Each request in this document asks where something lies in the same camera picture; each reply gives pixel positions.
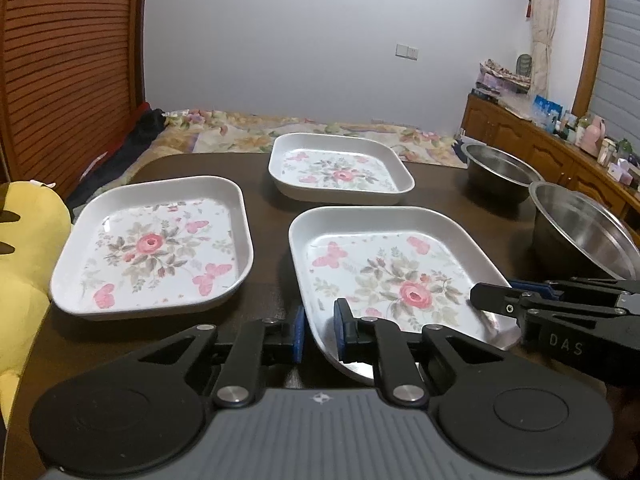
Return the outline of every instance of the stainless steel bowl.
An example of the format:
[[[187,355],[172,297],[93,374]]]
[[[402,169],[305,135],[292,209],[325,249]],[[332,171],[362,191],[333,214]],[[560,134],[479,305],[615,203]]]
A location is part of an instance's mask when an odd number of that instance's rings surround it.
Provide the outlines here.
[[[550,278],[640,278],[640,251],[612,213],[582,193],[535,182],[533,249]]]
[[[544,178],[529,164],[509,153],[483,144],[463,144],[468,159],[468,179],[505,202],[519,204],[529,197],[529,184]]]

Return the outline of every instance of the tray rim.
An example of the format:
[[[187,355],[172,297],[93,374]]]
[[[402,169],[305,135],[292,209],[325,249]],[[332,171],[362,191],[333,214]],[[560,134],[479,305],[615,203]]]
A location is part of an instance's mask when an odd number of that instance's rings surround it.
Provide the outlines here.
[[[277,158],[274,158],[274,155],[277,155],[278,153],[276,152],[276,147],[278,145],[278,142],[280,141],[280,139],[285,139],[289,136],[297,136],[297,137],[306,137],[307,139],[309,138],[318,138],[318,136],[325,136],[325,137],[335,137],[336,139],[350,139],[350,142],[359,142],[362,144],[376,144],[378,146],[382,146],[382,148],[384,148],[385,150],[388,150],[389,152],[393,153],[393,156],[395,158],[395,160],[398,162],[399,164],[399,168],[402,168],[402,170],[404,171],[404,173],[411,179],[411,186],[409,186],[406,189],[403,190],[398,190],[398,191],[384,191],[384,190],[380,190],[380,191],[375,191],[375,190],[371,190],[371,189],[332,189],[332,188],[326,188],[326,187],[307,187],[307,186],[297,186],[296,184],[291,184],[289,182],[285,182],[284,180],[280,179],[277,175],[276,175],[276,171],[274,168],[275,165],[275,161],[277,160]],[[340,193],[340,194],[349,194],[352,196],[391,196],[391,197],[396,197],[396,198],[400,198],[404,195],[406,195],[407,193],[409,193],[412,189],[414,189],[415,187],[415,179],[414,176],[409,172],[409,170],[406,168],[406,166],[404,165],[404,163],[402,162],[402,159],[400,159],[400,156],[394,151],[392,150],[390,147],[386,146],[385,144],[383,144],[382,142],[378,142],[377,140],[373,140],[373,139],[363,139],[361,137],[343,137],[343,136],[336,136],[336,135],[332,135],[332,134],[310,134],[308,132],[289,132],[288,134],[284,134],[279,136],[276,140],[274,140],[273,142],[273,148],[271,149],[271,155],[269,158],[269,174],[271,175],[272,179],[275,180],[278,184],[280,184],[281,186],[286,186],[286,187],[290,187],[293,188],[295,191],[298,192],[318,192],[318,191],[322,191],[328,194],[336,194],[336,193]]]
[[[164,305],[157,306],[157,307],[147,307],[147,308],[129,309],[129,310],[122,310],[122,309],[111,310],[110,309],[104,312],[100,312],[100,311],[78,312],[78,311],[69,309],[68,305],[64,305],[65,303],[64,301],[63,302],[58,301],[61,295],[60,293],[57,293],[57,289],[59,289],[60,286],[64,288],[63,285],[54,286],[56,274],[61,272],[60,270],[58,270],[58,267],[60,262],[63,261],[63,257],[67,254],[69,250],[71,250],[68,246],[68,243],[74,236],[74,232],[77,230],[77,225],[80,223],[82,216],[85,215],[86,211],[91,211],[93,209],[96,209],[101,204],[101,202],[104,202],[106,199],[113,196],[114,194],[118,195],[119,193],[122,193],[122,192],[131,192],[131,189],[161,187],[163,184],[166,184],[168,182],[175,184],[176,181],[185,182],[186,183],[185,185],[187,185],[188,182],[194,182],[195,180],[209,180],[210,182],[215,180],[218,182],[223,182],[226,186],[230,185],[234,189],[234,191],[238,194],[240,213],[242,217],[242,229],[244,231],[244,235],[246,236],[246,241],[248,245],[248,257],[247,257],[247,263],[244,270],[242,271],[241,274],[238,275],[236,280],[233,282],[231,286],[229,286],[229,288],[221,291],[219,294],[215,296],[206,298],[203,301],[197,301],[197,302],[175,301],[173,303],[165,303]],[[155,205],[154,203],[151,203],[151,202],[155,202],[155,200],[153,201],[147,200],[146,194],[141,194],[141,202],[136,206]],[[82,210],[82,212],[80,213],[80,215],[78,216],[78,218],[76,219],[76,222],[72,227],[71,233],[65,242],[65,245],[62,249],[62,252],[60,253],[60,256],[56,262],[56,266],[51,275],[51,279],[49,280],[49,290],[51,294],[52,304],[55,304],[60,310],[62,310],[66,314],[69,314],[71,316],[76,316],[76,317],[82,317],[84,319],[89,319],[89,320],[129,319],[133,317],[170,316],[172,314],[180,314],[180,313],[187,314],[187,313],[201,312],[203,310],[209,310],[210,308],[214,308],[218,306],[220,303],[222,303],[223,301],[225,301],[226,298],[228,298],[233,293],[235,293],[235,291],[238,290],[240,285],[242,285],[244,280],[249,275],[249,272],[251,272],[253,265],[254,265],[254,244],[251,239],[251,231],[249,229],[249,222],[246,214],[246,206],[244,204],[244,195],[242,194],[242,189],[240,188],[240,186],[238,186],[238,184],[236,184],[233,180],[229,180],[228,178],[223,178],[221,176],[215,176],[215,175],[195,175],[195,176],[185,176],[180,178],[166,178],[162,180],[153,180],[151,182],[140,182],[138,184],[127,184],[126,186],[123,186],[123,187],[116,187],[114,189],[110,189],[102,193],[100,196],[97,196],[96,198],[91,200],[91,202],[89,202],[85,206],[85,208]]]
[[[425,207],[419,207],[419,206],[358,206],[358,205],[352,205],[352,206],[321,206],[321,207],[315,207],[313,209],[309,209],[303,213],[300,213],[300,215],[298,215],[293,222],[291,222],[290,226],[289,226],[289,249],[291,252],[291,259],[293,260],[293,266],[295,268],[296,271],[296,279],[298,280],[298,288],[300,290],[300,296],[302,297],[302,304],[305,308],[305,315],[307,318],[307,322],[309,325],[309,328],[311,329],[311,333],[314,336],[314,341],[316,343],[316,346],[318,346],[318,348],[320,349],[320,351],[322,352],[322,354],[324,355],[324,357],[341,373],[345,374],[347,377],[354,379],[356,381],[362,382],[362,383],[366,383],[366,384],[373,384],[373,380],[371,378],[368,378],[366,376],[363,376],[357,372],[355,372],[354,370],[351,370],[349,367],[347,367],[345,364],[343,364],[343,362],[341,362],[339,359],[337,359],[336,356],[332,355],[328,349],[326,348],[326,345],[324,343],[324,340],[322,340],[322,338],[320,337],[319,333],[318,333],[318,328],[317,328],[317,324],[315,322],[311,323],[309,322],[309,314],[307,313],[307,304],[311,304],[312,302],[309,301],[309,298],[306,297],[306,292],[305,292],[305,287],[300,286],[300,274],[302,273],[302,267],[304,265],[304,263],[302,261],[300,261],[300,258],[297,256],[297,252],[294,250],[294,243],[293,243],[293,239],[292,239],[292,232],[295,229],[295,226],[297,224],[299,224],[300,222],[304,221],[306,219],[307,216],[313,216],[318,214],[321,211],[324,210],[340,210],[340,211],[344,211],[344,210],[356,210],[356,209],[384,209],[384,210],[420,210],[420,211],[428,211],[431,213],[434,213],[438,216],[443,217],[444,219],[446,219],[447,221],[451,222],[457,229],[459,229],[463,234],[466,235],[466,237],[468,238],[469,241],[471,241],[471,243],[473,245],[475,245],[475,247],[478,249],[478,251],[485,257],[485,259],[487,260],[487,262],[494,268],[494,270],[498,273],[498,275],[500,275],[503,280],[504,280],[504,286],[511,286],[509,285],[509,282],[507,281],[507,279],[502,275],[502,273],[500,272],[500,270],[495,266],[495,264],[489,259],[489,257],[486,255],[486,253],[482,250],[482,248],[476,243],[475,240],[473,240],[473,238],[471,237],[471,235],[469,233],[466,232],[466,230],[455,220],[453,220],[452,218],[448,217],[447,215],[436,211],[434,209],[428,209]],[[518,342],[520,341],[520,334],[518,334],[518,337],[513,341],[510,342],[508,344],[504,344],[501,346],[496,346],[496,348],[500,349],[500,350],[508,350],[509,348],[512,348],[513,346],[516,346],[518,344]]]

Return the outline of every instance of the screw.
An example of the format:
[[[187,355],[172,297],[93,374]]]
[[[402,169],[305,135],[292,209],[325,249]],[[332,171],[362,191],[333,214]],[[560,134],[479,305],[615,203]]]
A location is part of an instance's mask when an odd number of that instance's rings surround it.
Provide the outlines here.
[[[218,390],[218,398],[225,402],[242,402],[249,396],[249,392],[242,386],[224,386]]]
[[[415,402],[424,397],[424,390],[414,384],[403,384],[394,388],[394,397],[404,402]]]

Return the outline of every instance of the gray ribbed panel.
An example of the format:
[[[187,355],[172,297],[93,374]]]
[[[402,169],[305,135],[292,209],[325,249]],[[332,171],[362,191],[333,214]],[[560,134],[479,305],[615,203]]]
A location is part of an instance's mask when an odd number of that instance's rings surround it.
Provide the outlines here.
[[[640,0],[607,0],[589,110],[607,121],[607,135],[640,152]]]
[[[267,390],[214,418],[188,453],[131,480],[506,480],[451,449],[429,417],[375,390]],[[505,453],[517,452],[506,449]],[[604,480],[592,468],[536,480]],[[77,480],[50,470],[42,480]]]

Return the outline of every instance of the floral bedspread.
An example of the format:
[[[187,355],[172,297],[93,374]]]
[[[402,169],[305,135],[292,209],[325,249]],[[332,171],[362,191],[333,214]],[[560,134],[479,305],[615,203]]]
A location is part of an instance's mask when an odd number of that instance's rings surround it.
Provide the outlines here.
[[[124,186],[153,160],[176,153],[270,153],[273,141],[292,132],[363,137],[392,148],[402,160],[465,168],[453,151],[452,137],[441,137],[392,124],[316,123],[296,117],[183,110],[166,115],[165,129],[148,150],[120,176],[92,198]]]

